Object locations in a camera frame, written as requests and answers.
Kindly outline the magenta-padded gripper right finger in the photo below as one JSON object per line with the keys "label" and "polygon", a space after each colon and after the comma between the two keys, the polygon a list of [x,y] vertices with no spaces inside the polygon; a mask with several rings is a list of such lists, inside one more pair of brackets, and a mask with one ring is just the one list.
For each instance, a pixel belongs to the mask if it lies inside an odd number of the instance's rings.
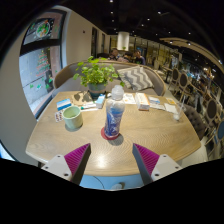
{"label": "magenta-padded gripper right finger", "polygon": [[133,144],[132,153],[144,185],[181,170],[181,167],[167,154],[158,155],[136,143]]}

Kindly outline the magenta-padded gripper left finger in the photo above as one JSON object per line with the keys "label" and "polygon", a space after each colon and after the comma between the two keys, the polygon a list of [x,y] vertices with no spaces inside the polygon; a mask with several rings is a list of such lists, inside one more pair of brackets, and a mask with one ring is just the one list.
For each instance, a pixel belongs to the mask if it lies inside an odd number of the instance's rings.
{"label": "magenta-padded gripper left finger", "polygon": [[42,169],[79,185],[90,154],[91,144],[88,143],[66,155],[57,154]]}

